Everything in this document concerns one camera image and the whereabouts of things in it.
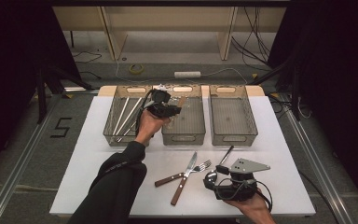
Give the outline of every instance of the fork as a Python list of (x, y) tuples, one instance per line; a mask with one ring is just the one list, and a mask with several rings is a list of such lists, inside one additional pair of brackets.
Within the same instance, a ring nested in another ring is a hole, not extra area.
[(211, 160), (207, 160), (203, 163), (201, 163), (200, 165), (194, 167), (190, 173), (197, 173), (197, 172), (202, 172), (204, 170), (206, 170), (206, 168), (208, 168), (211, 165)]
[[(208, 168), (211, 164), (212, 164), (211, 161), (210, 161), (210, 160), (207, 160), (207, 161), (201, 163), (200, 165), (194, 167), (194, 168), (190, 171), (190, 173), (202, 172), (202, 171), (206, 170), (206, 168)], [(159, 187), (159, 186), (161, 186), (161, 185), (163, 185), (163, 184), (166, 184), (166, 183), (168, 183), (168, 182), (173, 181), (174, 179), (181, 178), (181, 177), (183, 177), (184, 174), (185, 174), (185, 173), (179, 173), (179, 174), (177, 174), (177, 175), (172, 175), (172, 176), (169, 176), (169, 177), (167, 177), (167, 178), (160, 179), (159, 181), (156, 181), (156, 182), (155, 182), (155, 186), (156, 186), (156, 187)]]

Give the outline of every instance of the person's arm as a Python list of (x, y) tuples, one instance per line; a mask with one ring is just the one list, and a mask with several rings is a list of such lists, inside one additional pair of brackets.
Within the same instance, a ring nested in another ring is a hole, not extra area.
[(145, 110), (139, 132), (122, 153), (107, 159), (94, 179), (89, 194), (69, 219), (69, 224), (126, 223), (145, 176), (145, 145), (169, 119), (159, 119)]
[(225, 201), (234, 207), (240, 209), (240, 211), (250, 218), (256, 224), (273, 224), (275, 223), (274, 219), (272, 218), (271, 213), (267, 209), (266, 202), (264, 199), (255, 194), (253, 198), (248, 199), (243, 202), (236, 202), (236, 201)]

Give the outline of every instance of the power strip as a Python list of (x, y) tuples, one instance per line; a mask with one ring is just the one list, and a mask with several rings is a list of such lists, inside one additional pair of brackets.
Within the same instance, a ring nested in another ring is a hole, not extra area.
[(176, 78), (201, 77), (201, 72), (175, 72)]

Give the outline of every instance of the gray floor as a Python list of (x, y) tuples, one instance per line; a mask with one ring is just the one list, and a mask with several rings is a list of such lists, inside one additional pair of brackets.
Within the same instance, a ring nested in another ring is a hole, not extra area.
[[(187, 83), (189, 81), (212, 84), (238, 84), (243, 83), (242, 77), (252, 80), (252, 74), (262, 76), (266, 71), (247, 67), (242, 61), (241, 54), (230, 49), (227, 61), (219, 57), (215, 35), (211, 33), (133, 33), (126, 41), (120, 60), (117, 62), (110, 58), (106, 48), (106, 40), (101, 33), (75, 32), (74, 55), (87, 51), (101, 54), (101, 58), (90, 63), (89, 60), (99, 57), (88, 53), (75, 56), (78, 69), (83, 80), (89, 84), (100, 87), (103, 85), (129, 85), (145, 83)], [(247, 34), (235, 34), (238, 40), (244, 40)], [(268, 46), (273, 41), (274, 34), (264, 34), (263, 39)], [(249, 45), (253, 52), (258, 51), (254, 40)], [(267, 68), (257, 61), (247, 60), (258, 68)], [(128, 72), (132, 64), (141, 63), (145, 71), (135, 76)], [(215, 75), (193, 78), (191, 80), (173, 79), (175, 71), (201, 71), (203, 75), (227, 69)], [(265, 92), (274, 91), (276, 77), (263, 83)], [(64, 81), (65, 86), (75, 86)], [(48, 211), (51, 207), (63, 174), (74, 150), (76, 140), (86, 118), (92, 97), (95, 93), (77, 93), (59, 97), (51, 114), (50, 120), (44, 128), (38, 144), (34, 148), (25, 170), (9, 198), (0, 223), (65, 223), (65, 218), (51, 216)], [(48, 102), (53, 105), (48, 95)], [(279, 105), (273, 104), (276, 110)], [(277, 113), (277, 119), (282, 128), (283, 135), (294, 158), (295, 164), (301, 172), (321, 189), (318, 177), (310, 164), (310, 159), (304, 151), (288, 116), (290, 112)], [(56, 130), (60, 118), (65, 119), (61, 126), (69, 127), (67, 135), (63, 138), (52, 138), (52, 135), (63, 134), (63, 130)], [(16, 132), (7, 142), (7, 148), (0, 155), (0, 189), (5, 185), (21, 153), (27, 148), (28, 141), (37, 128), (38, 119), (37, 100), (34, 98), (24, 111)], [(358, 190), (351, 182), (339, 159), (333, 154), (325, 138), (324, 132), (317, 119), (311, 116), (303, 118), (300, 123), (305, 128), (315, 151), (320, 156), (325, 171), (332, 179), (333, 187), (344, 202), (345, 208), (351, 217), (352, 223), (358, 223)], [(316, 215), (312, 217), (275, 217), (278, 223), (335, 223), (331, 211), (315, 188), (303, 179), (311, 201), (315, 206)], [(131, 223), (156, 223), (155, 219), (137, 220)], [(223, 223), (222, 220), (185, 220), (174, 223)], [(173, 223), (173, 220), (160, 219), (158, 223)], [(241, 223), (250, 223), (244, 218)]]

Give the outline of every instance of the hand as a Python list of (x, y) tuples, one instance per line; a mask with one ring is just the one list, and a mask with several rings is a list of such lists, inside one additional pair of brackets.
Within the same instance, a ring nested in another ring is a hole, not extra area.
[(141, 121), (139, 124), (139, 132), (135, 138), (135, 141), (144, 145), (150, 140), (150, 138), (158, 132), (162, 125), (170, 122), (168, 118), (157, 118), (147, 109), (141, 115)]
[(273, 220), (271, 213), (267, 209), (266, 202), (264, 199), (255, 193), (255, 195), (246, 201), (237, 202), (237, 201), (224, 201), (234, 207), (240, 209), (240, 211), (250, 218), (256, 224), (264, 224), (264, 223), (275, 223)]

